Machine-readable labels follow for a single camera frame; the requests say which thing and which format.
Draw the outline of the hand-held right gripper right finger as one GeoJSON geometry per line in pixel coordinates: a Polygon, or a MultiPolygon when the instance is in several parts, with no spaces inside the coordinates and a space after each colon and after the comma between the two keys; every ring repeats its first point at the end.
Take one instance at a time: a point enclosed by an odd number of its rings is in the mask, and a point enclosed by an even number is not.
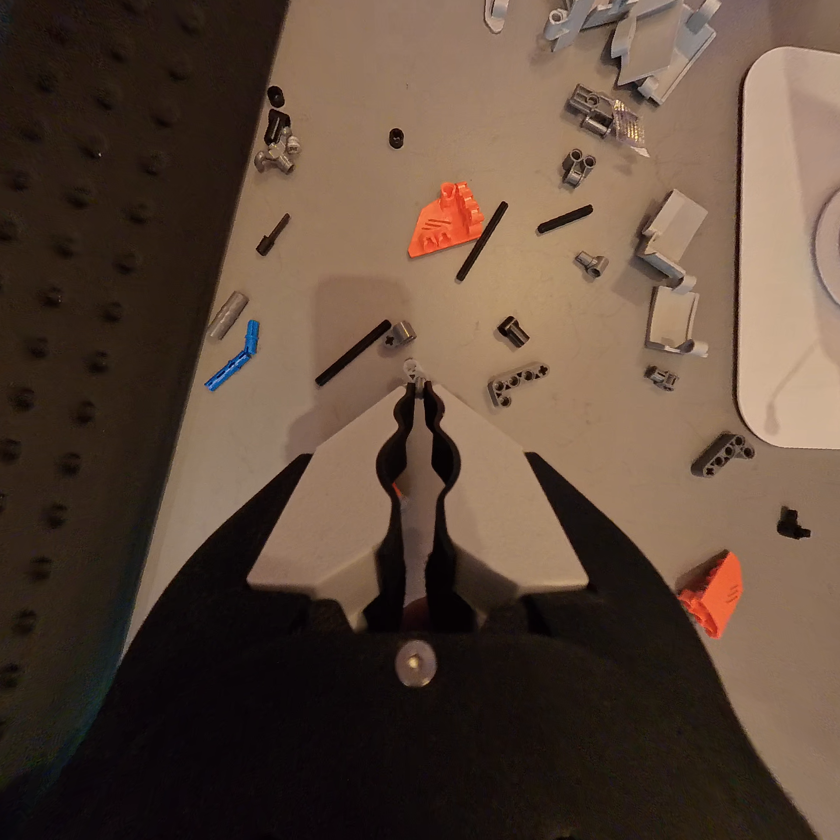
{"type": "Polygon", "coordinates": [[[470,632],[523,596],[584,591],[586,573],[526,452],[441,385],[426,383],[435,503],[425,569],[434,629],[470,632]]]}

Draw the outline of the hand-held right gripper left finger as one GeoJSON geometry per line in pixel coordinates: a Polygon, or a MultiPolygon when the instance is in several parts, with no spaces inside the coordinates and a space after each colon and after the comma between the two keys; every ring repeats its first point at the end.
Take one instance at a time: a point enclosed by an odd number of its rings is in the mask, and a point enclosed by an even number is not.
{"type": "Polygon", "coordinates": [[[255,565],[258,591],[336,601],[352,629],[396,631],[406,593],[401,502],[416,387],[388,393],[311,456],[255,565]]]}

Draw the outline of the grey angled beam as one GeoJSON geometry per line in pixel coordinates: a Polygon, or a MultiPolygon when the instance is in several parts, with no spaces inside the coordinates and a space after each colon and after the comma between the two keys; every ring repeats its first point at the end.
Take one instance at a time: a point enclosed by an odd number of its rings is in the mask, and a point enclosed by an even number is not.
{"type": "Polygon", "coordinates": [[[546,363],[536,362],[520,364],[513,370],[490,378],[486,389],[491,404],[497,409],[510,407],[515,393],[524,387],[540,382],[549,373],[550,367],[546,363]]]}

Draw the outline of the long black axle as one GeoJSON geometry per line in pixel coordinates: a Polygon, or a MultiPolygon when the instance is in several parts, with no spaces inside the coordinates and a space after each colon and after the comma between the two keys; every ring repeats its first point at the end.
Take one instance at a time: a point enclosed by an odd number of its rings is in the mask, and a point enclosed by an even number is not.
{"type": "Polygon", "coordinates": [[[344,370],[349,364],[356,360],[363,352],[368,350],[379,339],[383,338],[392,329],[392,322],[388,319],[383,320],[377,324],[373,330],[369,331],[362,339],[356,342],[348,350],[341,354],[341,356],[332,362],[323,372],[321,372],[315,379],[317,387],[323,387],[331,381],[338,373],[344,370]]]}

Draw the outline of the blue angled pin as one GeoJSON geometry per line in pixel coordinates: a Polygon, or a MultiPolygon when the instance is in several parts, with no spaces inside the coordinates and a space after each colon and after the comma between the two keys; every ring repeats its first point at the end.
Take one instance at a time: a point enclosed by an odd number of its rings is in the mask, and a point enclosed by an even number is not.
{"type": "Polygon", "coordinates": [[[259,332],[259,321],[254,319],[249,320],[245,334],[244,348],[204,383],[208,391],[215,392],[256,355],[259,346],[259,332]]]}

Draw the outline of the dark grey short beam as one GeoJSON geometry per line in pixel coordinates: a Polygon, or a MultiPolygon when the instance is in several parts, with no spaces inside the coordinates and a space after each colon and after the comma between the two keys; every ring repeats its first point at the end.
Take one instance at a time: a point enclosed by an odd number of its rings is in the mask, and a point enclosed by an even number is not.
{"type": "Polygon", "coordinates": [[[734,459],[752,459],[755,449],[741,434],[724,432],[720,434],[690,466],[690,473],[696,477],[713,477],[734,459]]]}

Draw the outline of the silver tube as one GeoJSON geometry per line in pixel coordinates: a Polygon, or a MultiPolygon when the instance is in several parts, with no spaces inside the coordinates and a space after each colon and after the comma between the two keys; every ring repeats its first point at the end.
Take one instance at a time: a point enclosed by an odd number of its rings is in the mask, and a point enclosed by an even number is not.
{"type": "Polygon", "coordinates": [[[249,298],[246,294],[239,291],[232,292],[209,324],[207,337],[214,341],[221,340],[236,323],[248,303],[249,298]]]}

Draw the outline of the light grey curved panel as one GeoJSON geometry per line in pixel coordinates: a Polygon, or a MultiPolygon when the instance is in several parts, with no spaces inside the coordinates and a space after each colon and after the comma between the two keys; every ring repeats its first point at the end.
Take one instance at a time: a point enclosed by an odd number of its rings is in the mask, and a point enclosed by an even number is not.
{"type": "Polygon", "coordinates": [[[655,287],[650,302],[644,346],[669,354],[706,358],[708,344],[693,338],[700,295],[655,287]]]}

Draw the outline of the short black axle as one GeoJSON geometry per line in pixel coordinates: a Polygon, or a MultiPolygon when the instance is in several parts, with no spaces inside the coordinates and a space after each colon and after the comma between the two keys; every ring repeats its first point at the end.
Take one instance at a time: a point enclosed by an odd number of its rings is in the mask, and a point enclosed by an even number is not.
{"type": "Polygon", "coordinates": [[[581,221],[582,219],[592,215],[593,210],[593,205],[586,204],[583,206],[579,206],[567,213],[563,213],[557,217],[552,217],[549,220],[541,222],[537,226],[536,234],[539,236],[543,236],[554,230],[558,230],[562,227],[581,221]]]}

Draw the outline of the large orange wedge panel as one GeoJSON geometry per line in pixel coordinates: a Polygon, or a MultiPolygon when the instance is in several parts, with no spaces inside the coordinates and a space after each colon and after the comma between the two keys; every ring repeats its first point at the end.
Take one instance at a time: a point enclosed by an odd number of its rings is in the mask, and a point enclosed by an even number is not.
{"type": "Polygon", "coordinates": [[[485,216],[467,182],[445,182],[418,215],[407,254],[414,259],[478,239],[485,216]]]}

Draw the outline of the light grey box panel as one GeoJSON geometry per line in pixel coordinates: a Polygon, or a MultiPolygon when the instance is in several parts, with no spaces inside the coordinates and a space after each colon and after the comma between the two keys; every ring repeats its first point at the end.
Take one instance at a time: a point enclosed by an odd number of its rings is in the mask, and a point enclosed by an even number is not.
{"type": "Polygon", "coordinates": [[[706,217],[703,206],[672,190],[640,234],[636,257],[664,275],[667,288],[678,294],[693,291],[697,283],[681,261],[706,217]]]}

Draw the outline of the silver branched connector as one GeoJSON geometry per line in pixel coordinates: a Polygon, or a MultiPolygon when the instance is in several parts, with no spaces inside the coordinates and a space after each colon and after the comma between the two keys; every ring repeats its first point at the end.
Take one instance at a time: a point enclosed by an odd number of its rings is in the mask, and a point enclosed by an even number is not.
{"type": "Polygon", "coordinates": [[[282,134],[277,142],[268,144],[255,155],[254,166],[259,173],[274,169],[289,174],[294,171],[300,152],[299,138],[293,133],[282,134]]]}

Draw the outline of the small clear plastic bag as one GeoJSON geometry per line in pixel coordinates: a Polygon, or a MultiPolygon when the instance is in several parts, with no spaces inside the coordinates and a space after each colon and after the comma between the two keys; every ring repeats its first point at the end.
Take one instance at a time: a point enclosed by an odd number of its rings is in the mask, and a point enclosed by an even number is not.
{"type": "Polygon", "coordinates": [[[614,99],[612,103],[612,128],[616,140],[624,144],[636,154],[648,159],[650,157],[647,145],[644,123],[621,99],[614,99]]]}

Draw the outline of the dark grey pin joiner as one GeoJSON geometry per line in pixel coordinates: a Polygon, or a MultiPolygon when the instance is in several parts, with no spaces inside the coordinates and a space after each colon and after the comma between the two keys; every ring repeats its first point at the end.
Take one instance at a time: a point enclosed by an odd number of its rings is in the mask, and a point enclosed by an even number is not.
{"type": "Polygon", "coordinates": [[[601,139],[615,133],[616,100],[582,84],[574,87],[568,108],[581,118],[583,130],[601,139]]]}

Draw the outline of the pile of light grey panels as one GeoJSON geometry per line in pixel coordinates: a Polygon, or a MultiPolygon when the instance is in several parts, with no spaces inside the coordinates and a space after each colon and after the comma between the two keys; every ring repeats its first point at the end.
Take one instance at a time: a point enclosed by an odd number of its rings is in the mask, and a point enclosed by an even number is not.
{"type": "Polygon", "coordinates": [[[720,1],[563,1],[551,9],[542,38],[558,51],[580,32],[614,25],[611,57],[616,85],[634,86],[643,99],[663,105],[717,33],[711,20],[720,1]]]}

